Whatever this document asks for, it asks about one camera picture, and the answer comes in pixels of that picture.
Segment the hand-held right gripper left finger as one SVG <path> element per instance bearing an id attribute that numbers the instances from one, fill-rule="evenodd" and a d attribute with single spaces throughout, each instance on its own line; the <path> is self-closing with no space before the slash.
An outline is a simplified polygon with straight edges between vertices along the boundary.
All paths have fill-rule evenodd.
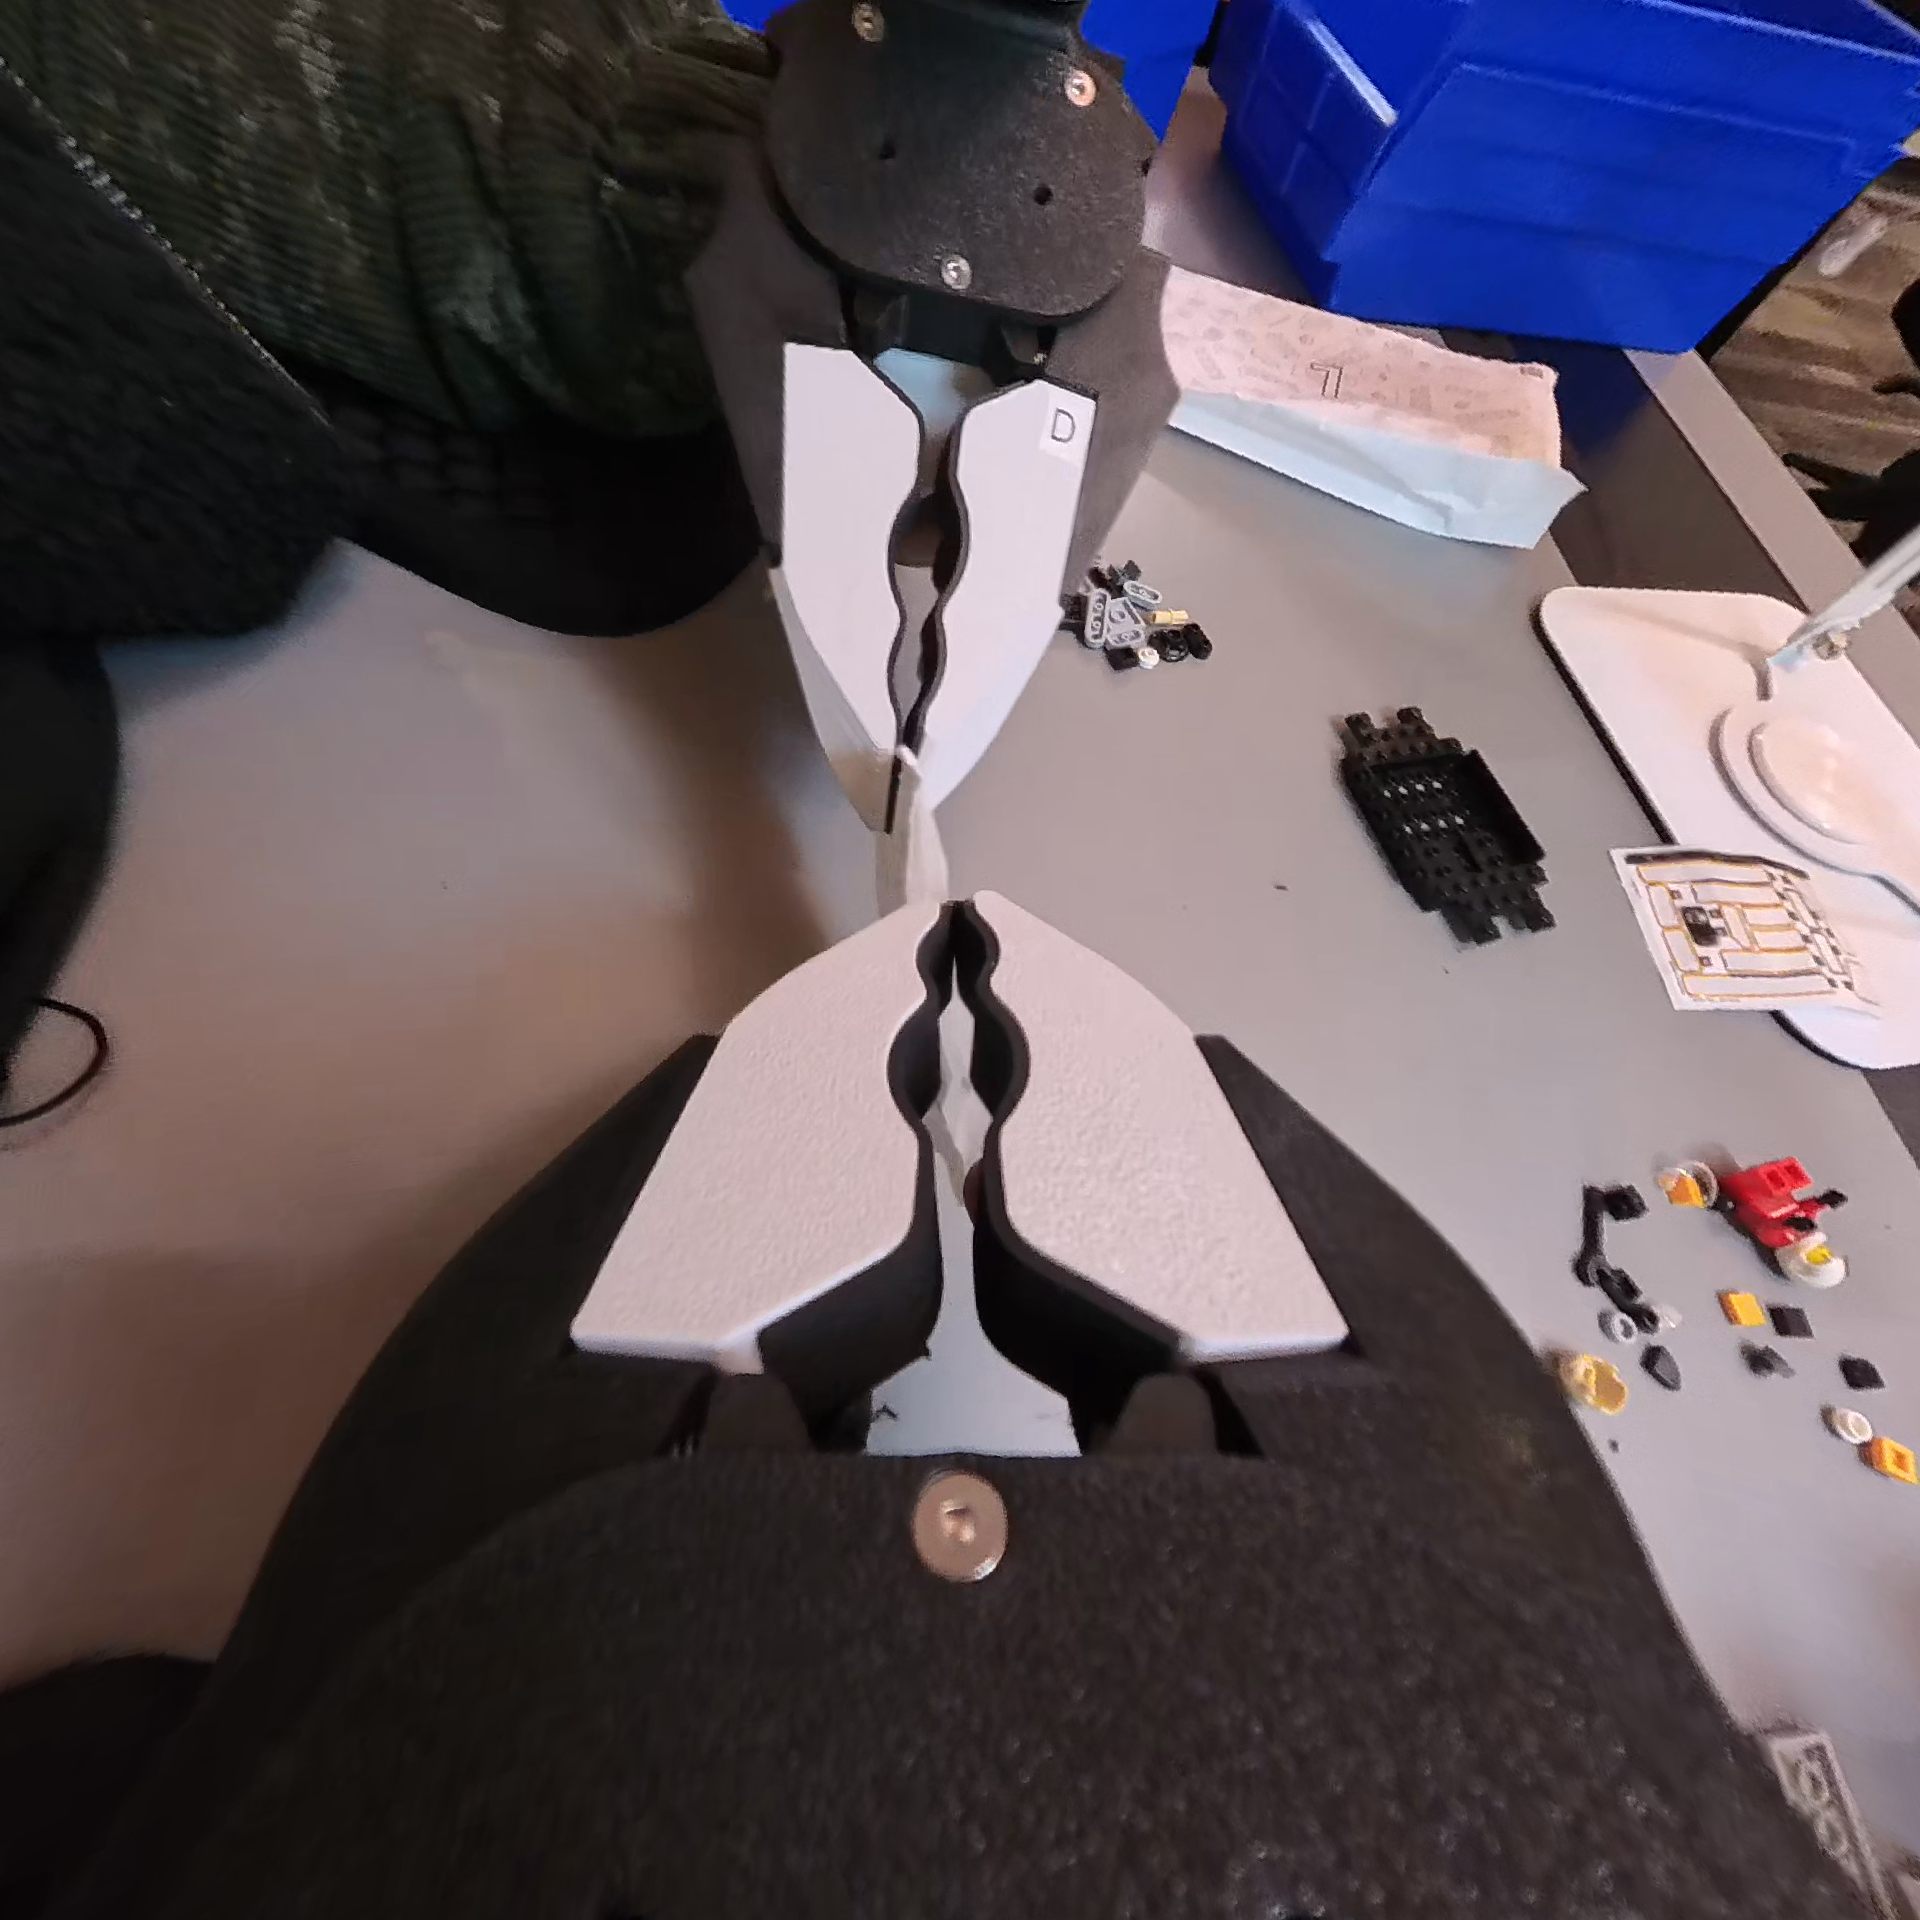
<path id="1" fill-rule="evenodd" d="M 780 1381 L 835 1436 L 929 1349 L 948 903 L 909 903 L 712 1045 L 577 1309 L 583 1354 Z"/>

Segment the printed white paper bag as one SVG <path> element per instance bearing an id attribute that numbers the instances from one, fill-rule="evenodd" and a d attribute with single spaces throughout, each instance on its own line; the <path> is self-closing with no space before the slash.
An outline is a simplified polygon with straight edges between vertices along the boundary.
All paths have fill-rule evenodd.
<path id="1" fill-rule="evenodd" d="M 1783 1799 L 1803 1820 L 1819 1851 L 1852 1884 L 1871 1915 L 1889 1918 L 1889 1887 L 1876 1842 L 1847 1782 L 1836 1741 L 1801 1725 L 1754 1734 Z"/>

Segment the blue plastic bin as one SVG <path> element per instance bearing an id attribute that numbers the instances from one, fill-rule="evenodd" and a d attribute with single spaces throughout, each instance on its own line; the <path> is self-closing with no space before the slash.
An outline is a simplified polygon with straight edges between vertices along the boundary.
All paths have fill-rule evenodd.
<path id="1" fill-rule="evenodd" d="M 1164 118 L 1180 95 L 1184 75 L 1203 49 L 1217 13 L 1213 3 L 1013 3 L 960 4 L 991 23 L 1039 27 L 1053 42 L 1077 37 L 1123 74 L 1125 87 L 1148 118 Z"/>
<path id="2" fill-rule="evenodd" d="M 1916 130 L 1865 3 L 1235 3 L 1220 148 L 1323 308 L 1689 353 Z"/>

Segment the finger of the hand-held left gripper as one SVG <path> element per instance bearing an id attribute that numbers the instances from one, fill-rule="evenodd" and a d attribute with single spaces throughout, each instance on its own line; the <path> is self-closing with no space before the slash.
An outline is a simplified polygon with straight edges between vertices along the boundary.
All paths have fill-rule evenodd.
<path id="1" fill-rule="evenodd" d="M 791 342 L 772 597 L 815 733 L 858 819 L 912 835 L 959 571 L 947 450 L 962 371 L 931 353 Z"/>
<path id="2" fill-rule="evenodd" d="M 969 779 L 1059 629 L 1098 402 L 1049 380 L 973 397 L 933 500 L 936 597 L 904 742 L 929 810 Z"/>

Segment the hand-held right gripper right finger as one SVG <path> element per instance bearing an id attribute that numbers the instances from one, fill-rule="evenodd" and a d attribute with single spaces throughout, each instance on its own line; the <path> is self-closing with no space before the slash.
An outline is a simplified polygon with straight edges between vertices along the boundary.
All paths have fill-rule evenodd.
<path id="1" fill-rule="evenodd" d="M 1008 895 L 956 910 L 973 1294 L 1090 1450 L 1148 1378 L 1337 1354 L 1351 1326 L 1186 1019 Z"/>

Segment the person's left forearm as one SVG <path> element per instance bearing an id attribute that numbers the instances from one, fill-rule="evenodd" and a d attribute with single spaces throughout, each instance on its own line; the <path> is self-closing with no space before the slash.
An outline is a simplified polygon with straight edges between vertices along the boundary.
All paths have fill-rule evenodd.
<path id="1" fill-rule="evenodd" d="M 707 3 L 18 3 L 5 69 L 283 364 L 483 435 L 716 417 L 687 295 L 772 46 Z"/>

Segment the opened printed paper bag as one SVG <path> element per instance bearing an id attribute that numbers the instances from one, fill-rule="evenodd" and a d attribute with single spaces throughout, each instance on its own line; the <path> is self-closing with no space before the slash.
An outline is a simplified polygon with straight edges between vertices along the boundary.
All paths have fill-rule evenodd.
<path id="1" fill-rule="evenodd" d="M 1585 484 L 1556 375 L 1181 267 L 1162 335 L 1171 427 L 1410 530 L 1531 548 Z"/>

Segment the black toy chassis plate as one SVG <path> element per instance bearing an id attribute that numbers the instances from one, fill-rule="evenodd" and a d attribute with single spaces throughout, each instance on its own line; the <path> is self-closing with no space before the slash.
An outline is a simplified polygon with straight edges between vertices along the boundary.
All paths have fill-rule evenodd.
<path id="1" fill-rule="evenodd" d="M 1554 927 L 1546 849 L 1476 750 L 1435 733 L 1417 706 L 1384 719 L 1353 711 L 1337 730 L 1337 772 L 1364 830 L 1409 899 L 1457 945 Z"/>

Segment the cluster of grey tan bricks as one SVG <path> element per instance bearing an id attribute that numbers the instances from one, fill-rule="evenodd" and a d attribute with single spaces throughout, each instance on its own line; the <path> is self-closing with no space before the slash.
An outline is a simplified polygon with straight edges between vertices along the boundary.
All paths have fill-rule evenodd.
<path id="1" fill-rule="evenodd" d="M 1168 601 L 1131 559 L 1093 564 L 1085 580 L 1064 598 L 1059 634 L 1103 655 L 1116 675 L 1208 662 L 1213 655 L 1213 639 L 1200 619 Z"/>

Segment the small white paper bag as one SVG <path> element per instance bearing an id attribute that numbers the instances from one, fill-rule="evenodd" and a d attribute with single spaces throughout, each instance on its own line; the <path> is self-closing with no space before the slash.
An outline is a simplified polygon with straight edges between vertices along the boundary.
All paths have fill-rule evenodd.
<path id="1" fill-rule="evenodd" d="M 877 850 L 877 906 L 948 906 L 948 860 L 929 799 L 919 756 L 896 746 L 885 827 Z M 962 1038 L 947 1014 L 936 1023 L 938 1089 L 927 1111 L 929 1138 L 944 1166 L 954 1198 L 977 1220 L 978 1178 L 972 1123 L 972 1090 L 956 1043 Z"/>

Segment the cluster of black yellow bricks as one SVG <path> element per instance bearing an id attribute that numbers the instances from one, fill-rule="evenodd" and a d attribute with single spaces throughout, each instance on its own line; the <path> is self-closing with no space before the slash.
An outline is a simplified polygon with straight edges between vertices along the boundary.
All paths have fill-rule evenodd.
<path id="1" fill-rule="evenodd" d="M 1816 1334 L 1805 1297 L 1839 1287 L 1812 1290 L 1780 1281 L 1762 1262 L 1757 1249 L 1712 1210 L 1719 1187 L 1717 1178 L 1722 1172 L 1776 1159 L 1747 1163 L 1680 1159 L 1659 1169 L 1653 1182 L 1672 1210 L 1712 1215 L 1735 1235 L 1757 1263 L 1760 1276 L 1771 1284 L 1771 1292 L 1719 1287 L 1712 1297 L 1712 1309 L 1719 1323 L 1738 1334 L 1738 1358 L 1744 1372 L 1755 1381 L 1786 1383 L 1792 1378 L 1791 1343 L 1811 1342 Z M 1647 1381 L 1674 1395 L 1685 1383 L 1685 1372 L 1674 1349 L 1674 1334 L 1682 1329 L 1685 1316 L 1674 1306 L 1649 1294 L 1620 1266 L 1609 1244 L 1612 1229 L 1643 1220 L 1647 1213 L 1649 1196 L 1634 1183 L 1585 1183 L 1577 1198 L 1577 1238 L 1571 1258 L 1571 1276 L 1595 1300 L 1593 1319 L 1601 1342 L 1628 1354 Z M 1864 1405 L 1868 1396 L 1882 1391 L 1889 1383 L 1882 1366 L 1850 1350 L 1836 1358 L 1836 1366 L 1843 1391 L 1839 1398 L 1825 1402 L 1817 1407 L 1821 1430 L 1875 1477 L 1916 1487 L 1916 1446 L 1882 1423 L 1875 1423 Z"/>

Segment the white book stand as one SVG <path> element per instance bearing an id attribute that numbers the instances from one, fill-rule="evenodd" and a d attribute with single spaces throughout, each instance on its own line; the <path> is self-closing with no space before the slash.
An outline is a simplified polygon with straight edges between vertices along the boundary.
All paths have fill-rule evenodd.
<path id="1" fill-rule="evenodd" d="M 1676 855 L 1619 855 L 1649 947 L 1677 963 L 1680 914 L 1657 927 L 1653 870 L 1730 877 L 1812 910 L 1797 973 L 1676 1005 L 1767 1011 L 1821 1055 L 1865 1073 L 1917 1062 L 1916 733 L 1850 662 L 1861 627 L 1916 582 L 1916 534 L 1834 604 L 1803 612 L 1755 593 L 1561 587 L 1548 646 Z"/>

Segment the red toy minifigure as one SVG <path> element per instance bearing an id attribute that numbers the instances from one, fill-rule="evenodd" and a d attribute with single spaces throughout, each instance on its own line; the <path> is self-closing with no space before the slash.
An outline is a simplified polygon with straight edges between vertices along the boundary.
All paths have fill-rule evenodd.
<path id="1" fill-rule="evenodd" d="M 1800 1159 L 1771 1159 L 1717 1178 L 1712 1210 L 1757 1249 L 1767 1269 L 1805 1290 L 1836 1290 L 1850 1262 L 1829 1215 L 1850 1205 L 1840 1188 L 1816 1188 Z"/>

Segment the grey desk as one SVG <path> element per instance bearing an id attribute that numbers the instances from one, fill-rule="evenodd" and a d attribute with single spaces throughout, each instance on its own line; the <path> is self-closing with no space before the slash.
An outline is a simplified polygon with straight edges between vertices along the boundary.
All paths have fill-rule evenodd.
<path id="1" fill-rule="evenodd" d="M 1725 1147 L 1845 1188 L 1811 1307 L 1916 1443 L 1916 1077 L 1666 1011 L 1642 804 L 1533 630 L 1593 569 L 1829 597 L 1839 537 L 1693 359 L 1568 353 L 1592 492 L 1520 553 L 1168 437 L 1119 525 L 1217 655 L 1049 652 L 941 810 L 985 885 L 1235 1041 L 1573 1343 L 1577 1188 Z M 217 1652 L 301 1469 L 447 1259 L 692 1030 L 874 911 L 762 575 L 568 639 L 346 546 L 283 627 L 107 653 L 127 797 L 61 996 L 103 1079 L 5 1135 L 5 1682 Z M 1417 706 L 1544 844 L 1554 927 L 1457 945 L 1339 779 Z"/>

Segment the yellow black sticker sheet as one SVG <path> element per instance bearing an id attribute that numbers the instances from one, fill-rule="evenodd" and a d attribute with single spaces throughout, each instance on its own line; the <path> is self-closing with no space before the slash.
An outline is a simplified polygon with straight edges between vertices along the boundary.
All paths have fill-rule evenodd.
<path id="1" fill-rule="evenodd" d="M 1668 846 L 1609 860 L 1676 1012 L 1879 1018 L 1865 965 L 1805 870 Z"/>

